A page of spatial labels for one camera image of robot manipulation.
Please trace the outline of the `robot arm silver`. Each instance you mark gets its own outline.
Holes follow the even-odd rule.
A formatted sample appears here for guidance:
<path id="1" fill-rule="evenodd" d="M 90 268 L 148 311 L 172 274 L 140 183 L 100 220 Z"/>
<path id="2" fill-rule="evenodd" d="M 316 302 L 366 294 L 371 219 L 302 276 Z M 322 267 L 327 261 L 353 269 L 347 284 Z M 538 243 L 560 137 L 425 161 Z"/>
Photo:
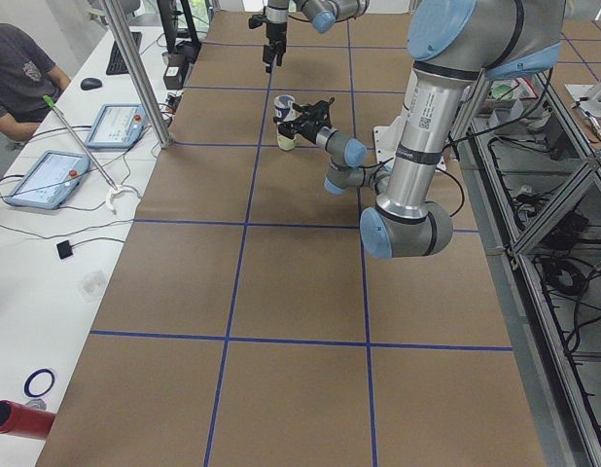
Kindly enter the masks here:
<path id="1" fill-rule="evenodd" d="M 368 9 L 365 0 L 302 0 L 294 1 L 296 11 L 320 34 L 328 32 L 337 22 L 359 18 Z M 287 29 L 290 1 L 267 1 L 259 14 L 252 15 L 248 27 L 256 29 L 265 25 L 267 43 L 263 47 L 265 72 L 270 74 L 275 66 L 281 66 L 287 50 Z"/>
<path id="2" fill-rule="evenodd" d="M 375 258 L 436 254 L 451 240 L 448 213 L 427 199 L 467 86 L 526 77 L 559 57 L 563 1 L 424 1 L 413 14 L 407 49 L 416 84 L 393 167 L 380 168 L 374 206 L 360 232 Z"/>

